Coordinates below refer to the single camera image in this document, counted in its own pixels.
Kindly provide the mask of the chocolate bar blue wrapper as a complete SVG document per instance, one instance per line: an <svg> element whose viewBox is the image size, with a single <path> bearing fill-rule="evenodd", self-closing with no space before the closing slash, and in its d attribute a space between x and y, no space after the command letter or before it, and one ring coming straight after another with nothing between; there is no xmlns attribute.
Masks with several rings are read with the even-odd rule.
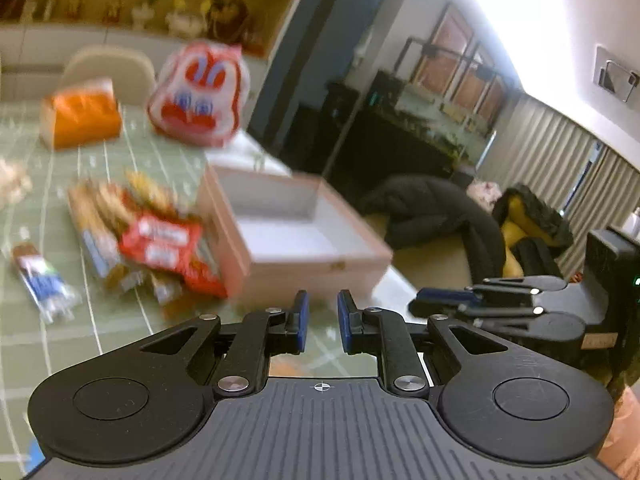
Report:
<svg viewBox="0 0 640 480"><path fill-rule="evenodd" d="M71 320L81 296L42 253L31 242L23 242L12 247L11 257L43 321Z"/></svg>

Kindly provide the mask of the dark jacket on sofa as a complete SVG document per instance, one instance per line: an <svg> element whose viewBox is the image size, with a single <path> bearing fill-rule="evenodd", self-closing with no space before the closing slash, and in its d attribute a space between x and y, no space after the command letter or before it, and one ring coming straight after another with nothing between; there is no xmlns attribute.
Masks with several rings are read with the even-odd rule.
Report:
<svg viewBox="0 0 640 480"><path fill-rule="evenodd" d="M364 196L358 211L386 220L384 240L394 252L459 235L473 283L503 276L506 242L498 222L454 182L393 176Z"/></svg>

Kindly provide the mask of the pink open storage box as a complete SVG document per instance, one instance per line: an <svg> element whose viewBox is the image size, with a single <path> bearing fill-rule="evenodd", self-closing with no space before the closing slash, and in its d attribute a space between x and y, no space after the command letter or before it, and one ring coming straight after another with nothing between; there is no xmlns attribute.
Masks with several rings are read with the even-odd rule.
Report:
<svg viewBox="0 0 640 480"><path fill-rule="evenodd" d="M209 165L196 209L229 300L243 309L368 296L393 253L325 180Z"/></svg>

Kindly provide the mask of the red snack packet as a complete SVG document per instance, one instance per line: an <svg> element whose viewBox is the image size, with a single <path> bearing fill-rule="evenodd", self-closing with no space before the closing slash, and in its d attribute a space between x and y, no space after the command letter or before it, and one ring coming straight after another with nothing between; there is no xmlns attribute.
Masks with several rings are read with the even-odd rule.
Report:
<svg viewBox="0 0 640 480"><path fill-rule="evenodd" d="M142 214L122 234L119 250L128 259L150 269L180 276L198 294L226 298L226 286L198 258L203 234L198 222L178 222Z"/></svg>

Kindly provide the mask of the thin biscuit stick pack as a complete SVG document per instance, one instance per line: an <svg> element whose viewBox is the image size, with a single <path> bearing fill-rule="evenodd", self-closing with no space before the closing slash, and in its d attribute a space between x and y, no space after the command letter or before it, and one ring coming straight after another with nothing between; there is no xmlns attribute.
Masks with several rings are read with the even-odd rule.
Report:
<svg viewBox="0 0 640 480"><path fill-rule="evenodd" d="M160 185L147 174L136 170L126 170L126 179L142 203L161 216L177 218L179 215L177 197L170 188Z"/></svg>

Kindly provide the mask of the green grid tablecloth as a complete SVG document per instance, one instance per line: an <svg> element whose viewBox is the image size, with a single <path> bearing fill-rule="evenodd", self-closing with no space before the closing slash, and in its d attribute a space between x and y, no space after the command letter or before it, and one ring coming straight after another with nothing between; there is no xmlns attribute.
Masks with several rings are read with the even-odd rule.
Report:
<svg viewBox="0 0 640 480"><path fill-rule="evenodd" d="M91 159L112 180L124 162L159 162L175 180L194 174L178 146L149 134L47 153L34 178L38 212L25 206L1 217L5 233L21 226L35 240L13 242L9 257L30 299L67 300L78 278L98 284L86 308L121 304L144 280L101 217L84 177ZM261 375L276 353L301 352L309 300L348 281L378 281L385 246L332 188L311 177L253 174L270 185L274 208L259 216L269 233L288 236L280 269L259 312L224 325L202 316L106 352L53 375L29 401L27 415L43 461L34 479L381 479L384 442L373 378L265 378L239 392L218 387L218 364L244 351Z"/></svg>

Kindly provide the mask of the long biscuit pack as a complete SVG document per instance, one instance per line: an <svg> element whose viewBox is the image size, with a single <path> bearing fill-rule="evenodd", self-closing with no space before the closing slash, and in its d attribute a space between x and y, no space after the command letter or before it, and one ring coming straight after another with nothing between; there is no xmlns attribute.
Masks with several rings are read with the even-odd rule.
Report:
<svg viewBox="0 0 640 480"><path fill-rule="evenodd" d="M143 273L126 263L118 240L99 214L87 182L67 190L68 208L82 250L96 278L108 292L129 292L143 282Z"/></svg>

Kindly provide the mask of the red white rabbit bag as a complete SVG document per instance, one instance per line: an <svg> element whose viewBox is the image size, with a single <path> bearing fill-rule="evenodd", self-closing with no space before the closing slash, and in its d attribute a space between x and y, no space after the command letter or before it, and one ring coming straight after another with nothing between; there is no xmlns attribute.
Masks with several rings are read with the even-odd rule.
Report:
<svg viewBox="0 0 640 480"><path fill-rule="evenodd" d="M161 136L201 148L222 148L240 130L250 92L242 48L198 40L172 52L146 103Z"/></svg>

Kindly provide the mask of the orange tissue box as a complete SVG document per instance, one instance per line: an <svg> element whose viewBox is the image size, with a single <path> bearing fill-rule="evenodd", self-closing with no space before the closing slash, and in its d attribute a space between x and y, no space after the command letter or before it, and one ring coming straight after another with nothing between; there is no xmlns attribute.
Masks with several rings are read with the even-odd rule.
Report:
<svg viewBox="0 0 640 480"><path fill-rule="evenodd" d="M110 78L64 88L41 102L40 139L51 152L111 141L121 131L122 116Z"/></svg>

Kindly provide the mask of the beige dining chair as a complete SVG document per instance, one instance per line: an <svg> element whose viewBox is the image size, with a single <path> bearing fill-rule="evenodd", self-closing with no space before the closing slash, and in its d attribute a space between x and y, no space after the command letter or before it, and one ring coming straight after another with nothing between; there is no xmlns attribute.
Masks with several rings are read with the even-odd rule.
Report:
<svg viewBox="0 0 640 480"><path fill-rule="evenodd" d="M122 104L143 106L155 88L154 66L138 50L117 46L89 46L77 51L66 64L58 88L111 79L115 98Z"/></svg>

